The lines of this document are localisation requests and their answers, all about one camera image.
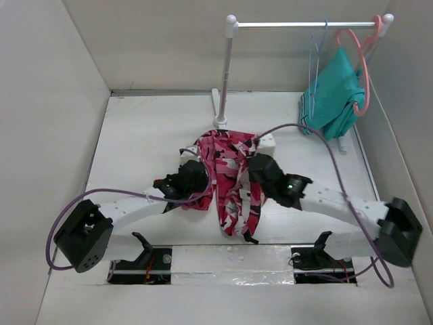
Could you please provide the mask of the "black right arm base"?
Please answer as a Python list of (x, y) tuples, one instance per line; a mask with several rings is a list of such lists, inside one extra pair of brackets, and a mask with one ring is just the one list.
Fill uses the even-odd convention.
[(322, 252), (315, 256), (311, 246), (295, 246), (291, 252), (288, 264), (294, 269), (296, 284), (357, 283), (351, 260), (335, 260)]

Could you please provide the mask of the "pink camouflage trousers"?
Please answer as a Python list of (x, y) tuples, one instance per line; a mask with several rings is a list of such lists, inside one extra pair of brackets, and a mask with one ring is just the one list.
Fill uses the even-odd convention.
[(207, 211), (216, 200), (219, 225), (226, 235), (253, 238), (266, 196), (260, 185), (250, 181), (248, 160), (254, 156), (258, 136), (230, 130), (210, 130), (195, 142), (200, 158), (210, 171), (211, 188), (198, 200), (183, 204), (184, 209)]

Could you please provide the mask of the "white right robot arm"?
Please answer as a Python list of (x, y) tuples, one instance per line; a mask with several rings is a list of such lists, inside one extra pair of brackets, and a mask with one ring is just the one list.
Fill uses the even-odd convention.
[(322, 232), (312, 249), (316, 264), (327, 267), (337, 259), (380, 255), (392, 265), (411, 266), (423, 227), (405, 200), (345, 198), (308, 177), (285, 174), (266, 154), (250, 158), (248, 171), (250, 180), (279, 205), (359, 227), (358, 232)]

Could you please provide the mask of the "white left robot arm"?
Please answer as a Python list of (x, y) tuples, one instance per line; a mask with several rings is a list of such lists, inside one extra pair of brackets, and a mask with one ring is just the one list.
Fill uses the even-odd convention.
[(111, 260), (114, 267), (145, 269), (152, 259), (153, 247), (139, 232), (126, 242), (115, 231), (146, 217), (162, 215), (200, 199), (210, 187), (206, 165), (189, 160), (175, 174), (154, 181), (143, 193), (126, 192), (126, 198), (97, 205), (77, 198), (66, 207), (68, 218), (56, 221), (59, 230), (53, 241), (72, 269), (84, 273), (100, 261)]

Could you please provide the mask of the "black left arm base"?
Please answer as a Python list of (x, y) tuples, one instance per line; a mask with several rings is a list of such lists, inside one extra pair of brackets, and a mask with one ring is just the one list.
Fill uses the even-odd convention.
[(153, 248), (144, 265), (134, 261), (112, 261), (107, 282), (119, 285), (171, 284), (172, 255), (171, 246), (157, 246)]

